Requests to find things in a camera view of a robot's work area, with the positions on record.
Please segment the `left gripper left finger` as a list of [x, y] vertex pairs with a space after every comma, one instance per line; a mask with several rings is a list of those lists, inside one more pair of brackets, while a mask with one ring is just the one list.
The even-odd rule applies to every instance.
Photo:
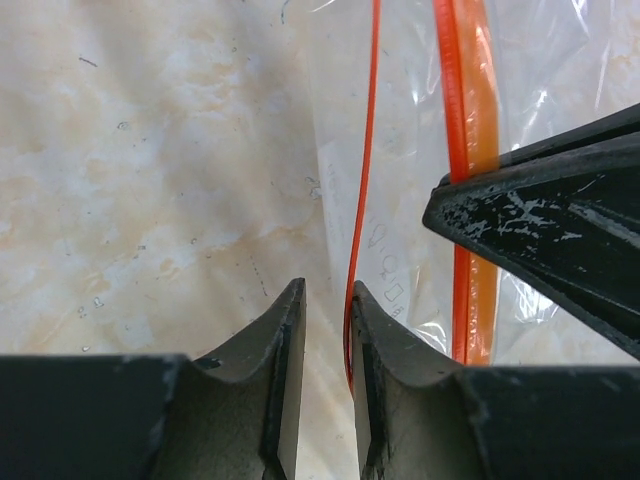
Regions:
[[1, 360], [5, 479], [291, 479], [306, 285], [198, 359], [182, 354]]

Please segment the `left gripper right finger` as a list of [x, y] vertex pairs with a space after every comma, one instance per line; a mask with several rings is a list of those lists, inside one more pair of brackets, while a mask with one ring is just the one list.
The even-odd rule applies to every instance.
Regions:
[[353, 399], [364, 479], [635, 479], [635, 366], [465, 367], [352, 303]]

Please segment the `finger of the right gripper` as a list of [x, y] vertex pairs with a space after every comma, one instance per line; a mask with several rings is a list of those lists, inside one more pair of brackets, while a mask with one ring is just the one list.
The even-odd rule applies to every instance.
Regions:
[[638, 357], [637, 105], [443, 178], [422, 222]]

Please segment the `clear orange zip bag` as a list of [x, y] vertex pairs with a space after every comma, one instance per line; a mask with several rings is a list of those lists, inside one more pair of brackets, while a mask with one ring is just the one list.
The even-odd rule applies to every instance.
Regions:
[[338, 303], [364, 282], [436, 350], [471, 364], [630, 356], [422, 225], [446, 176], [639, 101], [635, 1], [314, 1], [312, 105]]

